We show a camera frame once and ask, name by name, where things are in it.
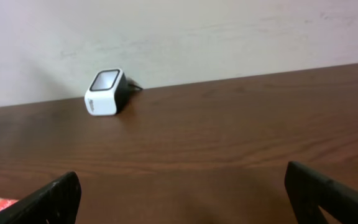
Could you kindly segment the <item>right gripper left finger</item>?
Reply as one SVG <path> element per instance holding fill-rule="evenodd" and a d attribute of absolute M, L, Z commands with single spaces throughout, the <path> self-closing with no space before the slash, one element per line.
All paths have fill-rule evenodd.
<path fill-rule="evenodd" d="M 0 211 L 0 224 L 75 224 L 81 185 L 75 172 L 51 183 Z"/>

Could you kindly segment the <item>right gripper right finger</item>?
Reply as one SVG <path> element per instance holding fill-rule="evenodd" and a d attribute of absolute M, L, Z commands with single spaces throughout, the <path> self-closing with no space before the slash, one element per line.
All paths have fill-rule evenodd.
<path fill-rule="evenodd" d="M 358 223 L 358 191 L 296 161 L 288 163 L 284 184 L 298 223 L 327 223 L 322 210 Z"/>

